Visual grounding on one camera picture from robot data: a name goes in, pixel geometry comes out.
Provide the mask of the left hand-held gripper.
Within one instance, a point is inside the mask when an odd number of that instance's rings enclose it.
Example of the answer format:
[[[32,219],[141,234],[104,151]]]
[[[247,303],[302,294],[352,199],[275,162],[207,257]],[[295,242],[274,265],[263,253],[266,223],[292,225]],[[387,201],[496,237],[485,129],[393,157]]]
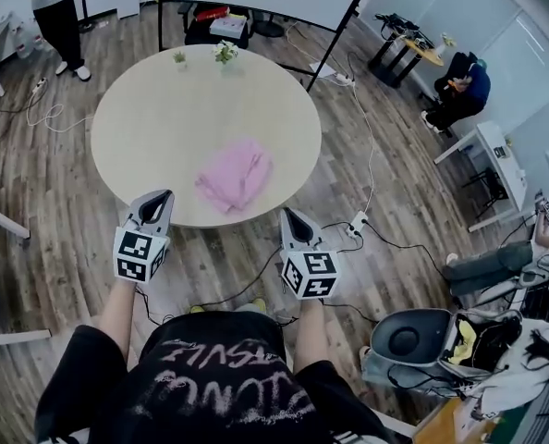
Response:
[[[175,195],[152,191],[135,199],[116,228],[113,267],[116,278],[149,284],[165,261]]]

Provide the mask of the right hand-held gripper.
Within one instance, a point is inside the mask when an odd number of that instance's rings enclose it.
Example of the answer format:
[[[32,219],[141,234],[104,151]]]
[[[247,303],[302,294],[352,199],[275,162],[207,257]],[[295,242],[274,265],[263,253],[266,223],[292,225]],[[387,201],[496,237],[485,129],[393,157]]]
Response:
[[[280,211],[283,251],[281,278],[298,300],[330,298],[340,278],[337,252],[313,251],[323,241],[322,229],[297,209]]]

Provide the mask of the pink cartoon print sweatshirt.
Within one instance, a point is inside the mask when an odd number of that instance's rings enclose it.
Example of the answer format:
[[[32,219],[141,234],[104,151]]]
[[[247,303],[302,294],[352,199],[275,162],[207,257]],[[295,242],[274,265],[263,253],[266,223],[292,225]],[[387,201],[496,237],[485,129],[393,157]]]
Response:
[[[245,139],[220,150],[199,173],[195,187],[218,212],[243,212],[263,191],[273,172],[270,154]]]

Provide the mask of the person's left forearm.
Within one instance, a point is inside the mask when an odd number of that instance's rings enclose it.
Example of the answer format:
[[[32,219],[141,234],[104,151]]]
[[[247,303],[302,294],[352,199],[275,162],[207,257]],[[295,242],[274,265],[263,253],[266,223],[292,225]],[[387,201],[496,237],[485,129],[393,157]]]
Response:
[[[118,278],[110,289],[97,323],[97,327],[118,347],[125,361],[130,347],[136,289],[136,283]]]

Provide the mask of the person's right forearm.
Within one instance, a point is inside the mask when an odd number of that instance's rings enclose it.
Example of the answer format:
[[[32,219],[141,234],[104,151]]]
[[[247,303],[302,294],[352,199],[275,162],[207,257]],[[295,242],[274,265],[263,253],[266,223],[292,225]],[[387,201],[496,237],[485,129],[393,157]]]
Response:
[[[293,372],[297,374],[311,364],[328,360],[324,306],[319,300],[302,301],[299,310]]]

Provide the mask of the person's black printed t-shirt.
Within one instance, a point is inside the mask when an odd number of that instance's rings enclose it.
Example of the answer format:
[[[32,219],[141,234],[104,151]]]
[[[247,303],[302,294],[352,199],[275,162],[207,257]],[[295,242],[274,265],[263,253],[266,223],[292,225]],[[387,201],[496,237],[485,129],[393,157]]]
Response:
[[[277,323],[186,314],[156,328],[128,368],[78,327],[37,406],[43,444],[384,444],[379,418],[328,361],[295,374]]]

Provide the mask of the white-legged desk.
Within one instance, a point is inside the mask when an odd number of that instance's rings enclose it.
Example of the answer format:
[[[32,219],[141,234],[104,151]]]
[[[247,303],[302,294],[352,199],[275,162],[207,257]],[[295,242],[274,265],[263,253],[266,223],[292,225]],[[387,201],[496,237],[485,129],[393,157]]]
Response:
[[[31,232],[21,226],[19,223],[10,219],[0,212],[0,227],[6,229],[7,231],[13,233],[14,235],[20,237],[23,240],[28,240],[31,237]],[[5,333],[0,334],[0,346],[26,343],[36,340],[50,339],[52,333],[49,329],[38,329],[30,330],[26,332],[15,332],[15,333]]]

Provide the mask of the white flowered potted plant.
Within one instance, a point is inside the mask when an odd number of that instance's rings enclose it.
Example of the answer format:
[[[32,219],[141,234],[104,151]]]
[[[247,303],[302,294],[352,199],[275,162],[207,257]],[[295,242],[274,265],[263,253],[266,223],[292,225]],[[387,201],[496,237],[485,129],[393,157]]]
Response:
[[[234,43],[225,40],[216,44],[212,52],[214,60],[222,65],[226,65],[238,57],[238,47]]]

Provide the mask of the red and black bag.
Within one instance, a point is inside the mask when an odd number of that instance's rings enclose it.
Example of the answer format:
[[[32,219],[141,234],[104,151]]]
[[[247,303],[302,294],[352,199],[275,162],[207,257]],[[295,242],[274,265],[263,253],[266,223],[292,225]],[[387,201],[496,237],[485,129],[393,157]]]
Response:
[[[224,17],[226,9],[230,11],[229,16],[246,18],[238,37],[211,33],[213,15]],[[221,41],[227,41],[242,49],[249,47],[254,29],[250,11],[246,7],[229,6],[223,3],[184,2],[180,4],[177,13],[182,17],[185,45],[218,44]]]

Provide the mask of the black metal chair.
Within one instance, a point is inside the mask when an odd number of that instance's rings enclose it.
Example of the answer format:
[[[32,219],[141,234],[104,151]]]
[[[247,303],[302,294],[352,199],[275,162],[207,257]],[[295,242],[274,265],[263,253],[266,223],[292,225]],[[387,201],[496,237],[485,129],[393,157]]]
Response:
[[[480,219],[496,202],[504,201],[509,198],[498,173],[491,167],[487,167],[480,173],[470,177],[469,181],[463,185],[463,188],[467,188],[476,183],[481,183],[489,193],[489,200],[484,204],[480,213],[476,215],[477,219]]]

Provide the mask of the white flat box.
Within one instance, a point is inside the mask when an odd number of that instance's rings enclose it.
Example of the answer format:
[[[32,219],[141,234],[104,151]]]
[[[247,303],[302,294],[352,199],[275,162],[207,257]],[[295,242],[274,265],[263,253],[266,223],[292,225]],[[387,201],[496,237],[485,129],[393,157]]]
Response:
[[[245,16],[236,14],[215,18],[209,31],[214,36],[239,40],[247,29],[247,20]]]

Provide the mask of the clear water jug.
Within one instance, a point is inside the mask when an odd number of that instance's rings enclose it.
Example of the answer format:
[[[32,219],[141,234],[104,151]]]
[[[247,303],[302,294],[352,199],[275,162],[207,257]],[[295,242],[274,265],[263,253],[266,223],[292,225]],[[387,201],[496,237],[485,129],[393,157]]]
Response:
[[[44,40],[38,25],[34,21],[20,23],[14,32],[15,49],[18,58],[25,59],[32,53],[42,51]]]

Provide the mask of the black floor stand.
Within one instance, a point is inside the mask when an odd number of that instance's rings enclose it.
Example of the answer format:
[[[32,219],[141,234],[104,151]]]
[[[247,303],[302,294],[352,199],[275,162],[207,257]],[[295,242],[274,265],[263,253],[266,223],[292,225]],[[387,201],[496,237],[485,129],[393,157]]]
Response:
[[[91,21],[87,0],[80,0],[82,8],[82,19],[79,21],[79,32],[81,34],[90,32],[94,29],[94,23]]]

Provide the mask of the black office chair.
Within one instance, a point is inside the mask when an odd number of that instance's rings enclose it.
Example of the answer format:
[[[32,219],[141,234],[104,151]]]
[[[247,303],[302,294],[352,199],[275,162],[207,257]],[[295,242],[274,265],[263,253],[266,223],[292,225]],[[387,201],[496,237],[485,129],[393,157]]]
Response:
[[[447,77],[455,76],[461,78],[466,74],[466,71],[471,63],[479,59],[475,54],[468,53],[467,55],[461,52],[456,52],[452,58],[449,68],[445,74]]]

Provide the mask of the wooden desk with white legs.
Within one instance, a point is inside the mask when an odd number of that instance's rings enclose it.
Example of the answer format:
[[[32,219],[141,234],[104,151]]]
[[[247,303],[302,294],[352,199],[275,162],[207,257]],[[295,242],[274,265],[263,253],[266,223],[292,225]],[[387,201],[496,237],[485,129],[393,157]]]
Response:
[[[417,425],[412,444],[486,444],[502,418],[478,420],[477,404],[474,398],[445,402]]]

